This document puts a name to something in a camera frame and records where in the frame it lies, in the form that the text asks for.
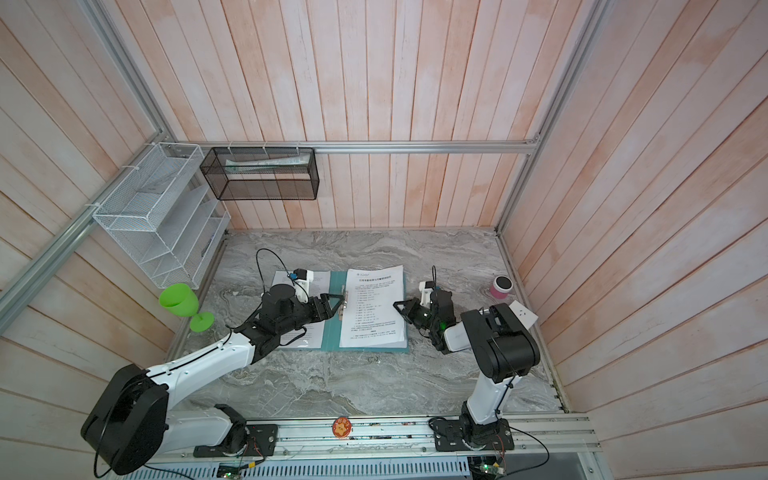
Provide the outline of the green file folder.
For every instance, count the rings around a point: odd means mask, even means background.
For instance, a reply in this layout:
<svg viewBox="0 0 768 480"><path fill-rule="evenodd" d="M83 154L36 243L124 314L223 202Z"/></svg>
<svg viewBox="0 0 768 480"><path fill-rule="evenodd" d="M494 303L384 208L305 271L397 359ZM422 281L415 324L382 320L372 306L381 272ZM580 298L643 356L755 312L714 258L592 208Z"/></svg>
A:
<svg viewBox="0 0 768 480"><path fill-rule="evenodd" d="M342 285L346 283L347 271L334 271L331 273L330 292L332 294L341 294ZM342 349L339 347L340 332L341 332L341 315L340 311L332 319L325 322L324 336L322 349L325 351L371 351L371 352L406 352L406 349L394 350L394 349Z"/></svg>

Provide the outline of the printed paper stack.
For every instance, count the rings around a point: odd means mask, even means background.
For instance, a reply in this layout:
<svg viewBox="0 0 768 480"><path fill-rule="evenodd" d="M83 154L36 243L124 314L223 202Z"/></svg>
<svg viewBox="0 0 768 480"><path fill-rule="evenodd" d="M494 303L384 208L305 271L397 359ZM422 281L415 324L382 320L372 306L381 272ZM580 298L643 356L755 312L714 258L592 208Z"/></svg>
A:
<svg viewBox="0 0 768 480"><path fill-rule="evenodd" d="M347 271L346 305L341 316L342 349L406 349L407 328L394 307L405 297L402 265Z"/></svg>

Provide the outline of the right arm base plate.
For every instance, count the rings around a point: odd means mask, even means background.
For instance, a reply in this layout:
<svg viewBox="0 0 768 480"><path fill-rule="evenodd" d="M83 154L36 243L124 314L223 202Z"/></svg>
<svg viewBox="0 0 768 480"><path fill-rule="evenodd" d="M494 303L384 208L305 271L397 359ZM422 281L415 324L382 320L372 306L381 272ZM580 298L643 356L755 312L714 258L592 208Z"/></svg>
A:
<svg viewBox="0 0 768 480"><path fill-rule="evenodd" d="M460 452L470 450L496 450L506 452L514 449L511 427L504 419L486 424L475 424L470 417L448 420L433 417L427 425L434 434L438 452Z"/></svg>

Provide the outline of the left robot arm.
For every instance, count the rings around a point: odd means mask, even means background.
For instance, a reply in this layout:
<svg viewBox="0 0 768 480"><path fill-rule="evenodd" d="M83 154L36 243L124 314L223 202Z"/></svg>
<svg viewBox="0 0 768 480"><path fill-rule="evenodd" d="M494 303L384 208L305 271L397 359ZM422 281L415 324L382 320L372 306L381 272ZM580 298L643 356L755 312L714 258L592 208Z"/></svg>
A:
<svg viewBox="0 0 768 480"><path fill-rule="evenodd" d="M199 412L175 412L174 407L214 380L262 360L280 346L284 334L333 318L343 301L342 295L330 293L300 300L295 287L278 284L224 339L165 364L121 368L81 428L94 461L125 475L159 453L191 447L224 456L244 454L249 427L232 407L217 404Z"/></svg>

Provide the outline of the printed paper sheet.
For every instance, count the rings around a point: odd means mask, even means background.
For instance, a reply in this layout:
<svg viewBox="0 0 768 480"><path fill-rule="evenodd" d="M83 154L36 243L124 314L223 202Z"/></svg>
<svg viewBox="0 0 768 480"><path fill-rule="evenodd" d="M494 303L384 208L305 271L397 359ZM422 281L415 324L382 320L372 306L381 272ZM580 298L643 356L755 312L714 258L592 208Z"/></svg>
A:
<svg viewBox="0 0 768 480"><path fill-rule="evenodd" d="M330 291L331 272L330 271L312 271L312 278L309 281L298 280L299 287L295 288L297 296L302 299L307 292L311 296L319 297L323 293ZM277 271L274 273L271 285L286 284L292 286L292 281L288 278L287 271ZM323 343L325 322L311 323L305 326L306 333L299 338L302 330L294 330L284 334L281 337L281 346L279 349L293 350L320 350Z"/></svg>

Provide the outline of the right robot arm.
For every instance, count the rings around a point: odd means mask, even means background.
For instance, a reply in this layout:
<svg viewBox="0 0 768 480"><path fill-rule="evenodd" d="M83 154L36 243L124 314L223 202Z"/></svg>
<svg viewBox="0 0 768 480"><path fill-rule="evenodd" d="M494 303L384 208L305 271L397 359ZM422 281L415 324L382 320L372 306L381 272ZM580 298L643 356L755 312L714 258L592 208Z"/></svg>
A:
<svg viewBox="0 0 768 480"><path fill-rule="evenodd" d="M419 299L394 302L393 308L439 352L471 351L480 370L456 420L433 417L428 421L436 450L512 450L512 428L501 410L514 386L541 361L530 333L537 315L515 300L456 316L452 293L433 287Z"/></svg>

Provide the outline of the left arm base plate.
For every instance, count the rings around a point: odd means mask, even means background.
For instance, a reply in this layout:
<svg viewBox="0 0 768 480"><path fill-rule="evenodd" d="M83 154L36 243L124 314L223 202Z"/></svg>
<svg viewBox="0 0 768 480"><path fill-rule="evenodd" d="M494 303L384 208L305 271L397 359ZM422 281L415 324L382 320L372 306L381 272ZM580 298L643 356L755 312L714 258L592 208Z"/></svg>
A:
<svg viewBox="0 0 768 480"><path fill-rule="evenodd" d="M269 457L275 452L278 429L277 424L235 425L219 444L196 446L193 457Z"/></svg>

